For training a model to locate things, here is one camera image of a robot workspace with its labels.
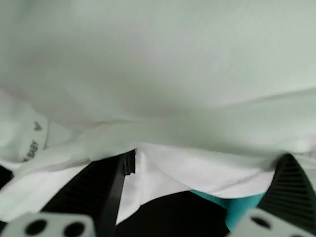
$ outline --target white fabric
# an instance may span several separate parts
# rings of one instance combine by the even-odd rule
[[[32,107],[0,91],[0,165],[16,170],[44,149],[46,117]]]
[[[191,190],[189,183],[196,180],[202,181],[196,189],[210,195],[222,198],[240,198],[255,195],[264,192],[271,183],[274,172],[272,170],[264,171],[249,168],[236,168],[226,164],[217,163],[213,160],[204,163],[203,170],[206,177],[195,173],[193,176],[185,174],[179,179],[174,179],[164,173],[156,164],[164,158],[171,162],[175,154],[182,154],[180,149],[171,149],[163,147],[150,147],[152,156],[148,156],[142,150],[137,151],[136,173],[125,178],[124,188],[121,197],[121,203],[118,212],[117,223],[127,219],[138,208],[148,201],[156,198]],[[157,153],[163,150],[166,157],[161,157]],[[56,154],[57,156],[66,156],[66,153]],[[198,161],[195,156],[184,153],[182,162],[177,162],[175,168],[181,169],[187,162],[194,163]],[[25,175],[23,179],[12,180],[0,192],[0,220],[11,221],[26,212],[38,212],[47,202],[76,174],[78,174],[85,165],[76,166],[54,172],[39,171]],[[310,180],[315,183],[315,171],[306,170]]]
[[[1,1],[0,85],[83,135],[15,170],[0,201],[15,204],[14,183],[35,171],[67,179],[45,170],[133,148],[161,174],[151,185],[174,180],[175,191],[264,191],[283,152],[315,186],[315,9],[314,0]],[[214,180],[215,164],[228,178]],[[159,196],[141,186],[142,200]]]

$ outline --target white cloth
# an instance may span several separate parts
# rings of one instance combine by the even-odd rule
[[[272,174],[262,186],[253,176],[283,152],[298,155],[315,186],[315,8],[314,0],[1,1],[0,85],[83,132],[15,170],[1,203],[15,204],[13,184],[24,187],[35,171],[133,148],[159,170],[154,182],[180,182],[175,190],[255,194]],[[245,188],[230,176],[210,185],[217,163],[247,170]],[[31,208],[29,197],[15,214]]]
[[[16,170],[45,147],[48,119],[0,91],[0,165]]]
[[[76,146],[65,144],[73,142],[80,133],[71,131],[53,122],[47,122],[42,116],[38,116],[32,107],[22,101],[8,97],[1,93],[1,128],[10,127],[10,133],[16,131],[14,138],[8,141],[8,133],[1,133],[2,143],[0,152],[19,151],[25,141],[32,141],[35,132],[41,132],[41,139],[37,140],[40,147],[33,164],[42,164],[42,159],[50,161],[52,165],[61,161],[69,160],[74,154],[81,151]],[[37,118],[43,128],[36,131],[34,127]],[[298,147],[292,144],[289,148]],[[22,168],[30,161],[22,162],[16,153],[5,153],[6,168],[16,171],[12,164],[18,164]],[[312,183],[315,179],[313,162],[310,154],[301,154],[297,158],[305,164],[305,171],[308,173]],[[248,167],[229,165],[220,162],[219,157],[227,158],[229,154],[207,152],[203,150],[166,147],[159,145],[143,144],[137,149],[136,174],[127,176],[124,183],[122,199],[119,207],[117,223],[128,218],[144,203],[164,195],[191,189],[199,190],[222,198],[239,198],[264,192],[269,186],[274,171],[270,168]],[[38,212],[47,202],[86,165],[65,168],[61,170],[37,170],[18,178],[14,178],[0,192],[0,220],[11,221],[12,219],[26,213]]]

